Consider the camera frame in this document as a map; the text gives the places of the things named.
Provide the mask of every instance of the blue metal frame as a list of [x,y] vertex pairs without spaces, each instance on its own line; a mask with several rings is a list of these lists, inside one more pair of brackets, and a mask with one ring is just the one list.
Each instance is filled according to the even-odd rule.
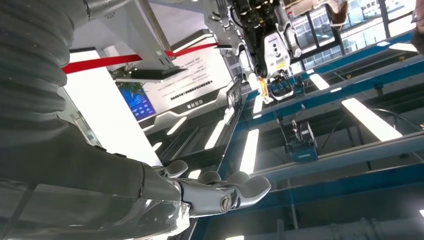
[[361,194],[410,185],[424,185],[424,164],[414,164],[398,168],[356,175],[330,182],[294,187],[270,192],[255,206],[235,210],[227,215],[244,214],[270,208],[280,208],[291,204],[304,204],[322,199]]
[[[405,34],[393,37],[391,39],[386,39],[387,42],[391,44],[395,43],[405,43],[409,42],[412,39],[413,33],[407,32]],[[314,72],[317,74],[325,74],[340,67],[352,64],[357,61],[361,61],[364,58],[369,56],[378,54],[379,52],[385,51],[389,48],[387,46],[369,46],[360,51],[348,54],[342,58],[339,58],[335,61],[325,63],[314,69]],[[385,73],[379,76],[375,76],[371,79],[366,79],[361,82],[357,82],[355,84],[350,84],[345,86],[342,90],[334,92],[334,93],[324,93],[321,95],[317,95],[315,97],[307,99],[300,99],[298,101],[293,101],[292,104],[286,104],[283,108],[274,107],[273,110],[279,114],[281,117],[287,117],[295,114],[296,112],[302,109],[302,105],[306,107],[306,109],[311,109],[318,107],[320,105],[330,103],[336,100],[343,99],[345,97],[373,89],[375,84],[389,84],[395,81],[399,81],[410,76],[417,75],[422,73],[424,69],[424,58],[419,60],[413,64],[401,67],[396,69],[393,72]],[[305,81],[309,79],[309,75],[306,72],[300,73],[302,79]],[[247,98],[246,102],[251,102],[258,95],[257,92],[251,92]],[[257,119],[252,119],[248,121],[240,121],[234,133],[228,143],[228,150],[220,164],[220,168],[218,169],[219,175],[226,179],[230,174],[230,162],[235,159],[231,151],[233,146],[236,144],[236,139],[239,134],[244,133],[248,129],[258,128],[260,125],[275,121],[275,115],[273,112],[267,112],[262,114],[262,117]],[[299,203],[307,203],[316,201],[323,198],[332,198],[343,195],[350,194],[358,194],[364,193],[368,191],[377,191],[381,189],[387,188],[395,188],[402,187],[407,185],[416,185],[416,184],[424,184],[424,165],[412,165],[399,167],[396,169],[389,169],[379,172],[373,172],[368,174],[363,174],[359,176],[343,178],[333,182],[323,182],[314,185],[302,186],[291,188],[287,190],[275,191],[268,194],[262,201],[260,201],[257,205],[236,210],[234,212],[230,212],[228,214],[242,214],[242,213],[251,213],[254,211],[261,211],[263,209],[269,208],[279,208],[282,206],[287,206],[291,204],[299,204]],[[205,239],[208,232],[208,224],[211,219],[215,218],[224,218],[226,215],[217,215],[212,217],[201,218],[196,223],[196,228],[192,232],[191,239],[200,240]]]

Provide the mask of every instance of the red stanchion rope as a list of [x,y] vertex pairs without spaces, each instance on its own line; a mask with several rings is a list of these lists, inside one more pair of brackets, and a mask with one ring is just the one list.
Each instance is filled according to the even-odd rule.
[[[195,51],[207,49],[217,45],[218,45],[217,43],[209,43],[209,44],[189,47],[176,53],[173,53],[171,51],[166,51],[165,53],[169,57],[180,57],[182,55],[186,55]],[[112,56],[112,57],[104,57],[99,59],[69,63],[67,66],[62,68],[62,70],[66,74],[72,74],[72,73],[76,73],[76,72],[80,72],[84,70],[107,67],[107,66],[112,66],[116,64],[127,64],[131,62],[142,61],[142,60],[143,59],[137,54],[125,55],[125,56]]]

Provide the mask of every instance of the display screen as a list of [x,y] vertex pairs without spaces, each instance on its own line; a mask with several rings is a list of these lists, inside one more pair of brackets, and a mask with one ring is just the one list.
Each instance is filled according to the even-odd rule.
[[120,88],[119,90],[137,121],[156,114],[144,90],[140,90],[137,93],[131,93],[128,89]]

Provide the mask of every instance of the person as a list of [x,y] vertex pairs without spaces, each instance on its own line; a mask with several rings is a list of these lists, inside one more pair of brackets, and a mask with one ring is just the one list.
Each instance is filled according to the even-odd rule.
[[330,8],[331,26],[341,29],[348,17],[348,1],[347,0],[284,0],[286,10],[295,17],[302,15],[310,10],[317,9],[327,4]]
[[416,0],[412,22],[416,23],[416,31],[411,43],[421,54],[424,54],[424,0]]

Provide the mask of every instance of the hair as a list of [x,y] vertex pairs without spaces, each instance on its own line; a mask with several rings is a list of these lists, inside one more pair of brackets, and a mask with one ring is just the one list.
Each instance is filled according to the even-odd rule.
[[[338,13],[335,13],[332,8],[330,7],[330,15],[331,20],[333,24],[343,24],[346,22],[346,18],[348,17],[348,1],[343,1],[343,3],[340,5],[340,9]],[[335,29],[341,29],[342,26],[333,26]]]

